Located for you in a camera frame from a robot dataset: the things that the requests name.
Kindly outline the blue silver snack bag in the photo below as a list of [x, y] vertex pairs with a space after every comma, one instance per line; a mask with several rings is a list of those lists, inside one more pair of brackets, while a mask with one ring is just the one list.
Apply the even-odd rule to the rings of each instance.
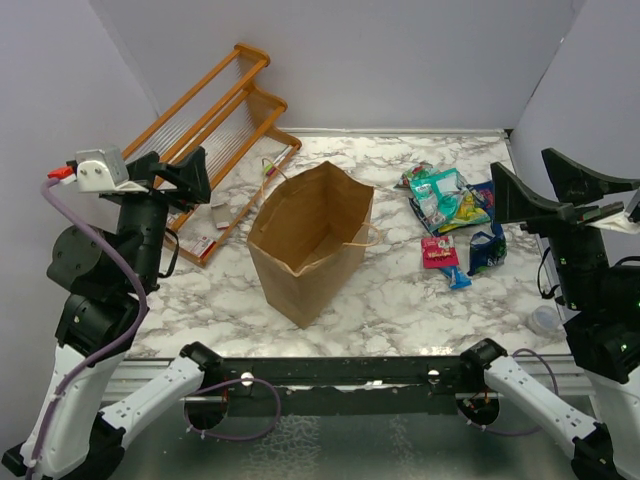
[[468, 276], [474, 276], [489, 268], [500, 266], [507, 256], [507, 242], [501, 224], [492, 222], [490, 232], [478, 231], [469, 245]]

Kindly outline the dark blue chilli snack bag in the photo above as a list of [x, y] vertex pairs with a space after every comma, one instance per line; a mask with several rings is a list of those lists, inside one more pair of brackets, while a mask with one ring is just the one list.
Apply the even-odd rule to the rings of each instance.
[[470, 184], [469, 190], [474, 196], [477, 205], [483, 209], [491, 220], [495, 219], [495, 195], [494, 182], [488, 180], [478, 184]]

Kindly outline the blue white snack bag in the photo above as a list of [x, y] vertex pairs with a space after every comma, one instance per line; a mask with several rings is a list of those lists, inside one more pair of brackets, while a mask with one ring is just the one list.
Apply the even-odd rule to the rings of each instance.
[[421, 210], [421, 208], [420, 208], [420, 206], [419, 206], [418, 201], [417, 201], [415, 198], [413, 198], [413, 197], [410, 197], [410, 198], [408, 199], [408, 201], [409, 201], [409, 205], [410, 205], [410, 207], [411, 207], [412, 211], [414, 212], [414, 215], [416, 216], [416, 218], [418, 219], [418, 221], [420, 222], [420, 224], [424, 227], [424, 229], [427, 231], [427, 233], [428, 233], [430, 236], [433, 236], [433, 237], [439, 237], [439, 236], [440, 236], [440, 233], [439, 233], [437, 230], [432, 231], [432, 230], [430, 229], [431, 224], [429, 223], [429, 221], [428, 221], [428, 219], [427, 219], [426, 215], [425, 215], [425, 214], [423, 213], [423, 211]]

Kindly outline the red snack packet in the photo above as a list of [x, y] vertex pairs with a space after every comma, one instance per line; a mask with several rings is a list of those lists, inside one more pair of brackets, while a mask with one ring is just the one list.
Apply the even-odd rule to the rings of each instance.
[[426, 269], [439, 269], [459, 265], [458, 254], [451, 236], [421, 239], [422, 263]]

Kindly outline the brown paper bag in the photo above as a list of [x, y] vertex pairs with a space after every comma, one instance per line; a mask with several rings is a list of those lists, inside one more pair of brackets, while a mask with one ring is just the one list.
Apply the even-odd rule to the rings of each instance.
[[283, 181], [263, 200], [247, 237], [267, 303], [308, 328], [361, 265], [381, 233], [375, 189], [330, 162]]

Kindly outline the green red snack bag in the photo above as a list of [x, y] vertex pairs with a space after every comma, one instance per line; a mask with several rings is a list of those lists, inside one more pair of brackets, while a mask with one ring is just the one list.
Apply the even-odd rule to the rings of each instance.
[[421, 161], [417, 164], [414, 164], [411, 168], [404, 171], [398, 182], [395, 184], [396, 188], [399, 189], [409, 189], [410, 182], [415, 178], [426, 178], [428, 176], [437, 173], [438, 169], [429, 162]]

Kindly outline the small light blue packet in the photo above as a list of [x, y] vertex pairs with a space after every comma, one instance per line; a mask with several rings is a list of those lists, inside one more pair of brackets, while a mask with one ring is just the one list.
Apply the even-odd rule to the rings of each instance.
[[439, 271], [447, 278], [449, 288], [459, 290], [472, 285], [471, 279], [460, 269], [459, 266], [446, 266]]

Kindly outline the teal white snack bag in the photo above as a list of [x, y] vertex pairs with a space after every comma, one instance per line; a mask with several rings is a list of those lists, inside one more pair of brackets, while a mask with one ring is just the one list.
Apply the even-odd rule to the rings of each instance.
[[456, 168], [451, 168], [426, 178], [413, 179], [410, 189], [431, 224], [430, 229], [435, 231], [458, 210], [466, 190], [466, 180]]

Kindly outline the green yellow snack bag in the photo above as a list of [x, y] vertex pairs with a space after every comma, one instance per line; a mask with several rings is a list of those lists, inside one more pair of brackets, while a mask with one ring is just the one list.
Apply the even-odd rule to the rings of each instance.
[[438, 229], [440, 234], [458, 228], [488, 223], [491, 220], [489, 214], [477, 202], [475, 196], [466, 192], [454, 216]]

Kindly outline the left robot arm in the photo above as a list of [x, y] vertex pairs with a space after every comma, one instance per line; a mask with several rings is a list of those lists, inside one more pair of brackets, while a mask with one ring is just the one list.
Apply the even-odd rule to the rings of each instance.
[[[76, 184], [119, 207], [115, 232], [84, 222], [53, 194]], [[170, 270], [160, 265], [167, 218], [208, 202], [206, 152], [176, 164], [156, 153], [125, 162], [118, 150], [91, 150], [50, 172], [42, 195], [69, 220], [47, 270], [68, 294], [56, 329], [54, 370], [29, 437], [7, 450], [3, 466], [25, 479], [106, 479], [131, 441], [179, 398], [214, 392], [220, 357], [199, 342], [124, 400], [102, 400], [146, 317], [147, 297]]]

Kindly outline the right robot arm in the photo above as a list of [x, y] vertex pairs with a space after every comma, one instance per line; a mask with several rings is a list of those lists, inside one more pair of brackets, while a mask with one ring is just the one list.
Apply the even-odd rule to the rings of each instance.
[[548, 242], [558, 284], [549, 296], [571, 316], [564, 323], [569, 354], [561, 381], [587, 394], [591, 413], [566, 402], [483, 339], [461, 354], [459, 378], [470, 391], [505, 399], [530, 417], [568, 458], [579, 479], [635, 479], [639, 475], [639, 259], [608, 259], [605, 231], [635, 235], [639, 182], [597, 172], [547, 148], [541, 153], [555, 196], [534, 192], [514, 173], [491, 167], [495, 218]]

